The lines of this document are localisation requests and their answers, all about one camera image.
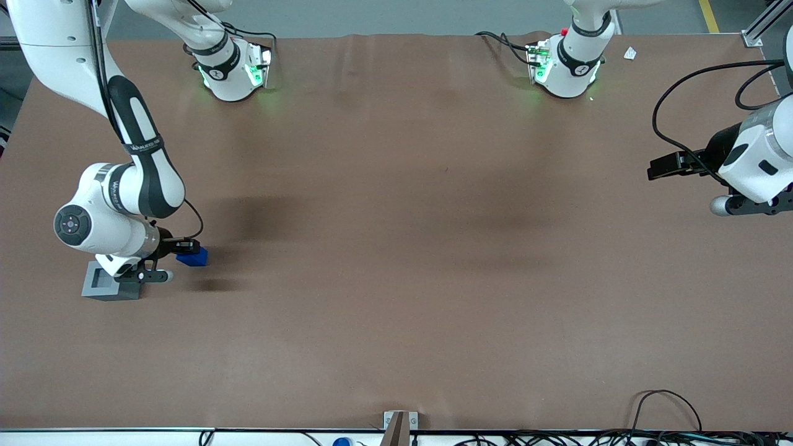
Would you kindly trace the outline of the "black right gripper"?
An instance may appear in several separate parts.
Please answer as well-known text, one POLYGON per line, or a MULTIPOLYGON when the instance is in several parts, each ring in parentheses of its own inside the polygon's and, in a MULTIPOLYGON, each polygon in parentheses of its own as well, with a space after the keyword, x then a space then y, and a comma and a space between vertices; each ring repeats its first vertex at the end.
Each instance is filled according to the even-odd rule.
POLYGON ((195 243, 191 237, 173 237, 171 232, 164 227, 156 227, 159 234, 159 242, 155 250, 155 260, 162 259, 173 253, 176 256, 196 256, 201 252, 200 243, 195 243))

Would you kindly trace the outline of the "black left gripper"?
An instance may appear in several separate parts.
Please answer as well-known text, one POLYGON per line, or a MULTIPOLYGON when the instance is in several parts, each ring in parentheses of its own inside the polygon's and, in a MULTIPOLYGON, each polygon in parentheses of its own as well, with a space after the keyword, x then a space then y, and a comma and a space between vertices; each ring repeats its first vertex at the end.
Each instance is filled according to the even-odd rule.
POLYGON ((741 125, 741 123, 736 123, 714 133, 706 144, 705 150, 677 151, 666 155, 664 161, 651 161, 647 168, 648 180, 654 181, 672 176, 706 176, 708 173, 702 169, 702 166, 706 165, 715 180, 725 183, 725 180, 717 175, 717 171, 733 149, 741 131, 741 125))

